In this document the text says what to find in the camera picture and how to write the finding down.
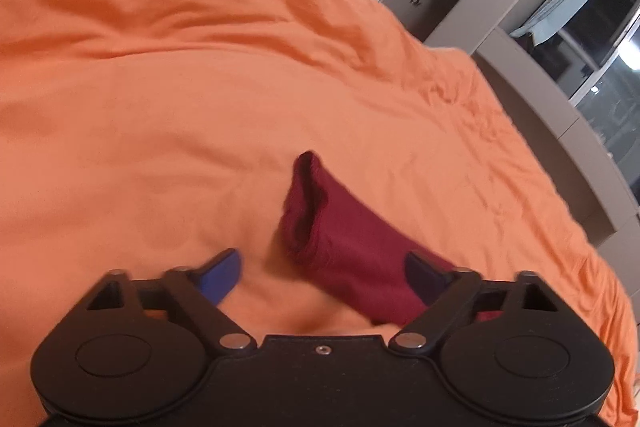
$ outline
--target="orange bedsheet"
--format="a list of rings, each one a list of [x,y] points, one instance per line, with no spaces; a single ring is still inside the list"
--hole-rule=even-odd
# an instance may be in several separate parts
[[[308,149],[453,263],[539,271],[616,359],[603,417],[634,424],[623,288],[466,55],[373,0],[0,0],[0,425],[44,418],[31,353],[115,267],[156,277],[235,246],[222,307],[256,337],[370,329],[282,251]]]

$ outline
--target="glass door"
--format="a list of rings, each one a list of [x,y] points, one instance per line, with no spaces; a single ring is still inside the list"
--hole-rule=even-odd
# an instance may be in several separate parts
[[[577,108],[640,202],[640,30],[625,39]]]

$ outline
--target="light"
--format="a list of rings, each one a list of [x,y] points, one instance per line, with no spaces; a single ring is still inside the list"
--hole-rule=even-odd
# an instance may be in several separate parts
[[[640,48],[632,41],[625,41],[618,47],[620,58],[634,71],[640,71]]]

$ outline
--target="red sock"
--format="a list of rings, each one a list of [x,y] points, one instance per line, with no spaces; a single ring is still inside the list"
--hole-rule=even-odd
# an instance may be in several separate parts
[[[453,268],[351,196],[312,152],[294,163],[280,227],[311,282],[378,323],[404,325],[426,309],[404,276],[409,251],[440,270]],[[426,292],[435,300],[446,284],[436,276]]]

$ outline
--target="window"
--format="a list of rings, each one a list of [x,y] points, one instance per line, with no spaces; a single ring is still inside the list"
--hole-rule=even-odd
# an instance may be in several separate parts
[[[589,122],[640,203],[640,0],[589,0],[528,51]]]
[[[588,0],[564,28],[529,54],[571,98],[607,66],[639,8],[640,0]]]

